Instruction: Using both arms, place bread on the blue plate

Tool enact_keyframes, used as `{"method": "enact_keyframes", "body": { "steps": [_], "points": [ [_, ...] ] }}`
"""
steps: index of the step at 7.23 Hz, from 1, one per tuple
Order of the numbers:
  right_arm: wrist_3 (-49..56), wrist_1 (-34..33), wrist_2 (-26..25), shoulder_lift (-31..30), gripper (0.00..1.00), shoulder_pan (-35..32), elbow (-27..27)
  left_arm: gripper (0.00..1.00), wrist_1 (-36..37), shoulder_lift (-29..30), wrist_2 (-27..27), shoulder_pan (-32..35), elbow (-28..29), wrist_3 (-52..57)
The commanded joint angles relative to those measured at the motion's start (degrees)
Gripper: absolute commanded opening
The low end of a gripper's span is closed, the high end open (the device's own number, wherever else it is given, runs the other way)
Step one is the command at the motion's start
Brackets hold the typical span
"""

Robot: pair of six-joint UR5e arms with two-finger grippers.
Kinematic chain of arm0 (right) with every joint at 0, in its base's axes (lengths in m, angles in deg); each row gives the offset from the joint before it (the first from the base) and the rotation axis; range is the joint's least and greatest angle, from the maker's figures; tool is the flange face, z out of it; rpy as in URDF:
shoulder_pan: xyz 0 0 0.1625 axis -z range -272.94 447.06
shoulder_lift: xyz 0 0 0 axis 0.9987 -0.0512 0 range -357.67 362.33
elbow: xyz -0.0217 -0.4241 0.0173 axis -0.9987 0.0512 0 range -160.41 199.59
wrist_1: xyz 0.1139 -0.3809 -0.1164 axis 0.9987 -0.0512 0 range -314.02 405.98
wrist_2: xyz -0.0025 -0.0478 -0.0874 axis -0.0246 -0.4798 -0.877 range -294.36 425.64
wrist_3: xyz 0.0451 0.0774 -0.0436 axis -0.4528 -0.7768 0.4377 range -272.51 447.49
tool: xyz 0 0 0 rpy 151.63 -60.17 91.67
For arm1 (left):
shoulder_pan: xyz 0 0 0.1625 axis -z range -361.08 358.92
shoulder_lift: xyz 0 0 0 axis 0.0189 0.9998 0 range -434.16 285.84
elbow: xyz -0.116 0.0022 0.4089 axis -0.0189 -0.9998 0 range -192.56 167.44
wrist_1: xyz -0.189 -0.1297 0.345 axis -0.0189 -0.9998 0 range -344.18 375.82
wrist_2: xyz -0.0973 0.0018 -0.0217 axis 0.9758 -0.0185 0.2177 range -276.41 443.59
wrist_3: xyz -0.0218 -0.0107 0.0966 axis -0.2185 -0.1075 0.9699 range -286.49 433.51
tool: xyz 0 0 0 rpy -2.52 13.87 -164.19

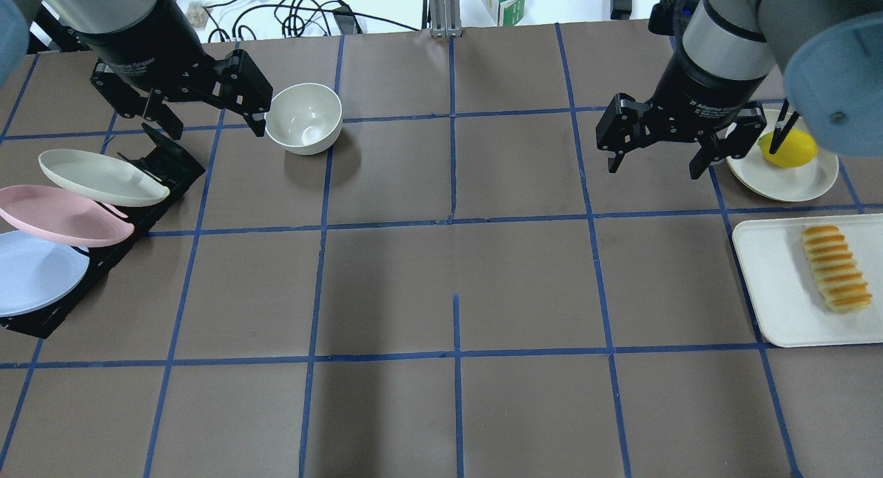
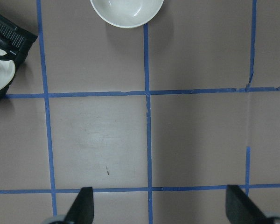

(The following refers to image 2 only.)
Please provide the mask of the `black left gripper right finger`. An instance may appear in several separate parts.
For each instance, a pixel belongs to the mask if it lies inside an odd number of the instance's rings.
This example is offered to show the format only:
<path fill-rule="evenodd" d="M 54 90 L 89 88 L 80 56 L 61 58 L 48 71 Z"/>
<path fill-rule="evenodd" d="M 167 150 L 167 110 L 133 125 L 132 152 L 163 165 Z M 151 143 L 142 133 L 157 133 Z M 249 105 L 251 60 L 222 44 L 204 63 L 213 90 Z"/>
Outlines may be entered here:
<path fill-rule="evenodd" d="M 227 185 L 225 213 L 231 224 L 260 224 L 265 214 L 238 185 Z"/>

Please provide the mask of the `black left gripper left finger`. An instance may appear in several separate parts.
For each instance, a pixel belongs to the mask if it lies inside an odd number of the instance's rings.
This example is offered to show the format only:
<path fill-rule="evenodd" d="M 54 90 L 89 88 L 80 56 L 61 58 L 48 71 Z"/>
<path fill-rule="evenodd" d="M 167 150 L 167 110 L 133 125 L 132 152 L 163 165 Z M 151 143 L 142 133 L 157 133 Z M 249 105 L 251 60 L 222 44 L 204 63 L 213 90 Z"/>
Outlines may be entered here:
<path fill-rule="evenodd" d="M 94 220 L 93 188 L 80 189 L 75 201 L 67 212 L 64 222 L 66 224 L 92 224 Z"/>

